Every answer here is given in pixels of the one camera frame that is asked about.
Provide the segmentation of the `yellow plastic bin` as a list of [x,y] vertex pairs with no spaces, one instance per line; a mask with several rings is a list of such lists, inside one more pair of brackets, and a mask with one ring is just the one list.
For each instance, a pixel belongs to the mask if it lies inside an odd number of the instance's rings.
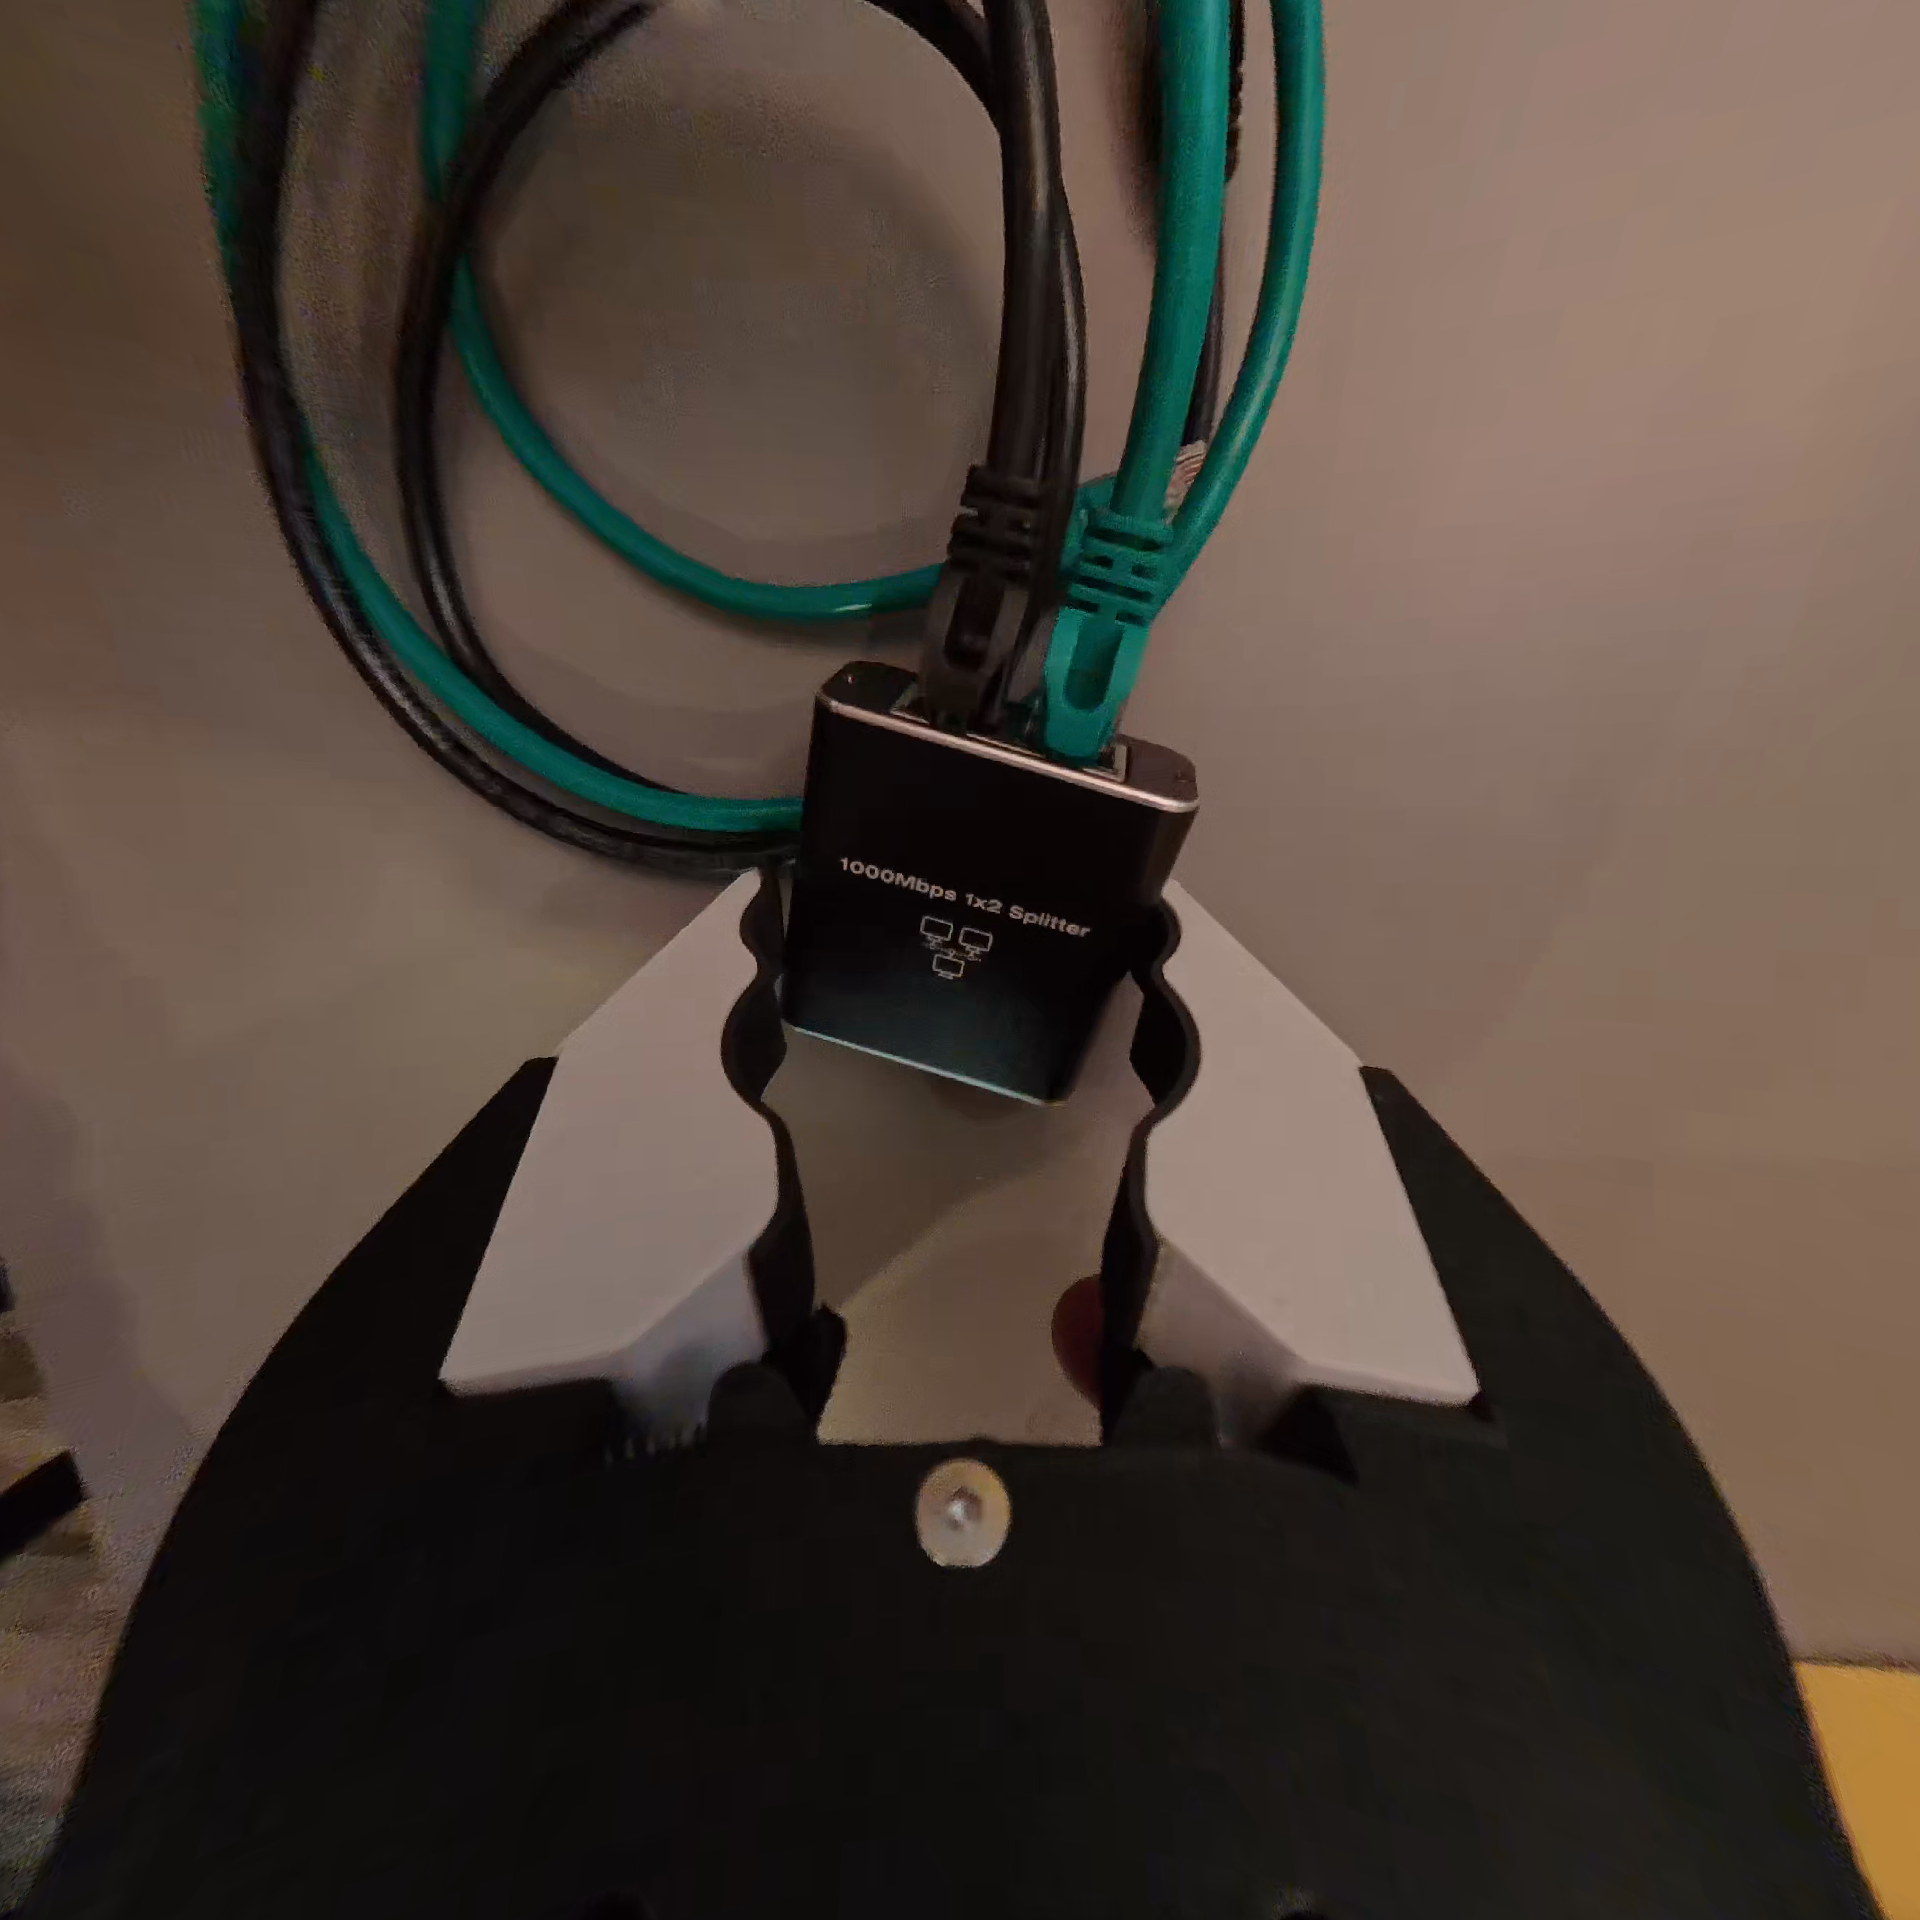
[[1793,1678],[1856,1859],[1886,1917],[1918,1915],[1918,1671],[1800,1661]]

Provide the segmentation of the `black ethernet splitter box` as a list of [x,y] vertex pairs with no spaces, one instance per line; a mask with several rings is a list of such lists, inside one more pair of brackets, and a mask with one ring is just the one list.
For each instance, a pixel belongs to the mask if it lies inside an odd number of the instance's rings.
[[1116,737],[1072,766],[943,731],[910,673],[853,661],[812,711],[784,1018],[1053,1103],[1159,923],[1194,812],[1175,749]]

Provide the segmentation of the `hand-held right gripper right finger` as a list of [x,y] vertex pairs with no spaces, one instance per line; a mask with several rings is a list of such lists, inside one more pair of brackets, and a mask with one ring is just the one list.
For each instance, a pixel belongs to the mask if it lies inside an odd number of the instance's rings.
[[1146,1108],[1102,1242],[1096,1407],[1200,1380],[1253,1447],[1302,1391],[1468,1407],[1468,1345],[1360,1057],[1169,879],[1135,954]]

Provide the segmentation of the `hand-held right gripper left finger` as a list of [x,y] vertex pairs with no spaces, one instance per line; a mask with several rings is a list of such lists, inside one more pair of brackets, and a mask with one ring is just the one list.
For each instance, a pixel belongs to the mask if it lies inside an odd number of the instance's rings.
[[781,942],[776,873],[737,878],[559,1045],[441,1362],[452,1394],[601,1382],[666,1439],[761,1362],[823,1419],[848,1332],[765,1103]]

